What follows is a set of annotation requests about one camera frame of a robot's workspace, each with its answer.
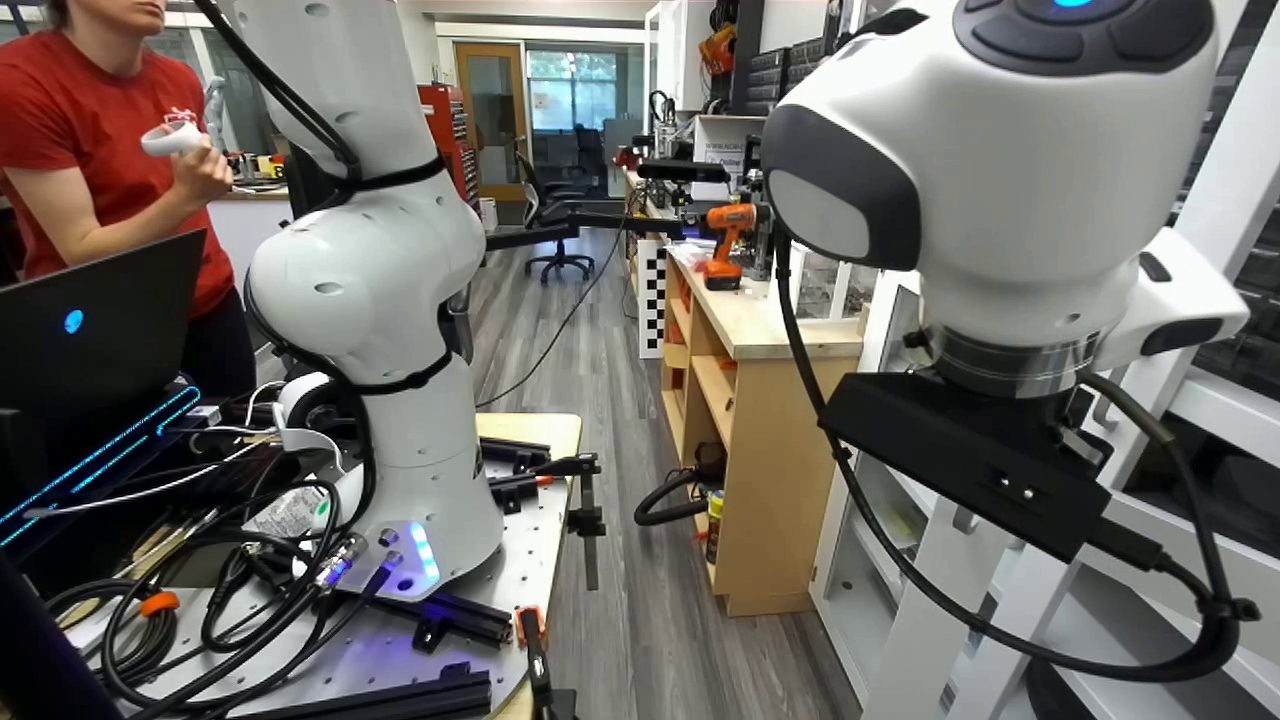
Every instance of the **desk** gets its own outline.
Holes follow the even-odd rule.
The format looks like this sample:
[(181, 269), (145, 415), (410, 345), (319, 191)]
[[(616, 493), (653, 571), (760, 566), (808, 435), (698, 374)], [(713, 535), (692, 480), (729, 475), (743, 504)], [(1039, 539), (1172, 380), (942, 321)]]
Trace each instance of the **desk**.
[[(580, 415), (530, 415), (530, 413), (483, 413), (477, 415), (481, 435), (506, 435), (506, 442), (530, 442), (530, 445), (549, 445), (551, 458), (577, 458), (580, 445)], [(541, 504), (530, 504), (520, 516), (506, 522), (506, 547), (472, 571), (455, 593), (492, 604), (492, 608), (544, 608), (551, 604), (551, 579), (556, 579), (556, 562), (561, 562), (561, 539), (566, 539), (566, 509), (569, 509), (569, 488), (551, 485), (541, 493)], [(186, 593), (186, 608), (200, 608), (209, 593)], [(253, 597), (235, 597), (228, 608), (228, 620), (250, 616), (258, 608)], [(186, 613), (181, 616), (181, 641), (178, 652), (192, 650), (200, 637), (206, 613)], [(268, 678), (279, 668), (307, 637), (307, 620), (301, 627), (290, 627), (268, 652), (250, 659), (242, 674), (234, 674), (226, 693), (235, 693), (242, 685), (253, 685), (258, 678)], [(307, 674), (258, 701), (246, 705), (242, 714), (268, 714), (268, 708), (290, 708), (290, 705), (317, 705), (333, 698), (362, 698), (374, 690), (403, 690), (418, 679), (438, 679), (446, 665), (472, 665), (477, 674), (483, 668), (492, 678), (492, 698), (497, 698), (497, 718), (499, 720), (530, 720), (532, 718), (532, 690), (523, 679), (530, 659), (520, 643), (507, 643), (506, 652), (483, 652), (468, 641), (448, 637), (433, 658), (419, 658), (412, 650), (412, 620), (390, 616), (390, 613), (362, 613), (317, 659)], [(160, 685), (145, 690), (149, 698), (165, 698), (218, 659), (192, 659), (181, 674), (169, 674)]]

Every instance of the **person's hand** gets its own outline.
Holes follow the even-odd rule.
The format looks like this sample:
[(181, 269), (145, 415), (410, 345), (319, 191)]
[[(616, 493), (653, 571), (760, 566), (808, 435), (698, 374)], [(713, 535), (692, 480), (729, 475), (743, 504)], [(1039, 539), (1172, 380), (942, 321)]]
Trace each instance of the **person's hand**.
[(234, 163), (218, 149), (178, 152), (174, 159), (174, 191), (200, 212), (206, 203), (234, 195)]

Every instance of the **black laptop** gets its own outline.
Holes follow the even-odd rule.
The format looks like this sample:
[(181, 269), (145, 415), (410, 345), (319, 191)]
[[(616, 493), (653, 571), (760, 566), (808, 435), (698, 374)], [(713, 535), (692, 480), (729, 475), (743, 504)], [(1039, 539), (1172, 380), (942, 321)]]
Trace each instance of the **black laptop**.
[(190, 234), (0, 290), (5, 501), (96, 453), (174, 391), (200, 246), (206, 234)]

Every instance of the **person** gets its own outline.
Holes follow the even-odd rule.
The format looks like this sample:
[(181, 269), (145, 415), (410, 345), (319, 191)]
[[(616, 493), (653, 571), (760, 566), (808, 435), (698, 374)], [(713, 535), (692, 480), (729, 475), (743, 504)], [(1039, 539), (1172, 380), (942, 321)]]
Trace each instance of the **person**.
[(48, 0), (44, 32), (0, 43), (0, 191), (23, 242), (21, 278), (206, 234), (186, 375), (211, 400), (250, 396), (250, 318), (209, 220), (234, 170), (218, 149), (141, 149), (174, 112), (206, 118), (200, 75), (149, 47), (160, 29), (165, 0)]

